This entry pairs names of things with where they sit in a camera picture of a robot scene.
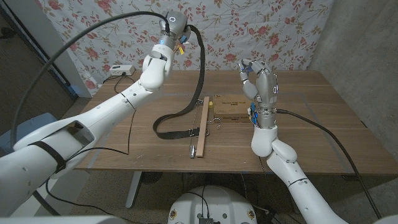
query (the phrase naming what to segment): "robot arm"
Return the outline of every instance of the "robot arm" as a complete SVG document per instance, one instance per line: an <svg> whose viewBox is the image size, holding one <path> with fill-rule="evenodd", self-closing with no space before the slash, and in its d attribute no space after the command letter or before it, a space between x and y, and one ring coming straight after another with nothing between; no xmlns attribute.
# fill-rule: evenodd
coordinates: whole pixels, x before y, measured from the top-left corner
<svg viewBox="0 0 398 224"><path fill-rule="evenodd" d="M242 60L240 76L245 95L256 99L250 115L254 124L251 147L260 157L267 157L269 168L285 183L305 221L311 223L346 223L327 204L297 163L297 153L277 137L275 104L278 94L277 77L265 62ZM257 74L256 86L248 80L248 73Z"/></svg>
<svg viewBox="0 0 398 224"><path fill-rule="evenodd" d="M63 119L22 138L15 152L0 158L0 217L9 216L49 177L56 179L75 168L88 154L76 153L94 147L112 127L138 107L162 96L162 85L171 76L176 41L190 35L187 17L169 11L170 33L160 22L159 44L144 59L141 78L121 93L86 113Z"/></svg>

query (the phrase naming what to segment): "floral fabric backdrop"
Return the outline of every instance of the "floral fabric backdrop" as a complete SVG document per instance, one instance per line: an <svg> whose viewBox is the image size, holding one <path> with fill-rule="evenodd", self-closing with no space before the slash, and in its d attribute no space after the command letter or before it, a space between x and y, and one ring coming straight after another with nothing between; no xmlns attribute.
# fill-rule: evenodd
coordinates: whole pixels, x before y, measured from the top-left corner
<svg viewBox="0 0 398 224"><path fill-rule="evenodd" d="M265 60L272 69L307 69L334 0L35 0L64 42L105 18L169 9L188 16L202 34L207 70L235 70L239 58ZM94 95L112 64L141 69L159 38L159 19L137 16L106 24L68 53ZM174 70L199 70L195 34L177 51Z"/></svg>

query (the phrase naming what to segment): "metal clip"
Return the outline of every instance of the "metal clip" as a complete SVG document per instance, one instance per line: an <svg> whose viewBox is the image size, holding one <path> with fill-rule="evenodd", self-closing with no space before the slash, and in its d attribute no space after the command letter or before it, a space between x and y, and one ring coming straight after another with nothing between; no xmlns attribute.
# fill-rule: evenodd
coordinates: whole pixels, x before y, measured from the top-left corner
<svg viewBox="0 0 398 224"><path fill-rule="evenodd" d="M193 134L193 129L189 129L188 131L189 131L189 136L190 136L190 137L194 136L194 134Z"/></svg>
<svg viewBox="0 0 398 224"><path fill-rule="evenodd" d="M220 121L220 124L217 126L217 129L218 128L220 128L220 126L221 126L221 119L219 119L219 118L213 118L211 121L207 121L207 123L212 123L212 122L214 122L214 120L219 120Z"/></svg>
<svg viewBox="0 0 398 224"><path fill-rule="evenodd" d="M209 135L210 135L209 129L206 129L206 134L205 134L205 136L209 136Z"/></svg>
<svg viewBox="0 0 398 224"><path fill-rule="evenodd" d="M189 146L189 158L194 159L196 152L195 146Z"/></svg>

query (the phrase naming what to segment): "wooden stick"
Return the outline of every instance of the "wooden stick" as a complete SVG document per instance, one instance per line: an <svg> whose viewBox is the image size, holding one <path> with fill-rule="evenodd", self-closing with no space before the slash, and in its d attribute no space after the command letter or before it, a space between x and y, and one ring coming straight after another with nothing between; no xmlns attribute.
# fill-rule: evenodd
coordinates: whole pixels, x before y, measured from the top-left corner
<svg viewBox="0 0 398 224"><path fill-rule="evenodd" d="M209 101L210 97L205 96L205 99L203 100L203 109L201 111L197 157L203 157L203 152L205 150L206 125L207 125L207 115L209 112Z"/></svg>

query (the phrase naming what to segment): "yellow tag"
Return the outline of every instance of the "yellow tag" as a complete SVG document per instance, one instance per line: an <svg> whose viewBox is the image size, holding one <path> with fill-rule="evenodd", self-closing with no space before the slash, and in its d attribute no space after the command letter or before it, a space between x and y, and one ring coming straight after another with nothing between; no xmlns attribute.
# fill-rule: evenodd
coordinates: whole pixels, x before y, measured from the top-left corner
<svg viewBox="0 0 398 224"><path fill-rule="evenodd" d="M180 53L183 55L183 54L184 54L184 51L182 50L182 47L179 46L178 49L180 49Z"/></svg>

